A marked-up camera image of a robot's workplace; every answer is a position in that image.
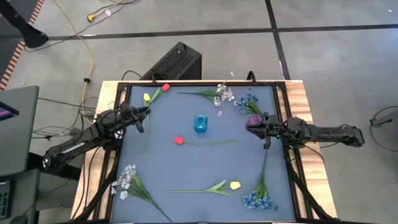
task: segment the yellow tulip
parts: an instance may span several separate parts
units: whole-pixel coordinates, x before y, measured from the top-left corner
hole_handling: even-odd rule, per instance
[[[232,181],[229,186],[232,190],[236,190],[241,187],[241,183],[239,181]]]
[[[150,96],[148,93],[144,94],[144,101],[149,102],[150,101]]]

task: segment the red tulip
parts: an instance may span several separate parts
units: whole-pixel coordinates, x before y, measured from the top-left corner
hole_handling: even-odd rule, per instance
[[[184,143],[184,138],[180,137],[180,136],[177,136],[177,137],[174,138],[174,142],[177,143],[177,144],[183,144]]]
[[[169,88],[170,88],[170,85],[167,83],[162,86],[163,91],[167,91],[167,90],[169,90]]]

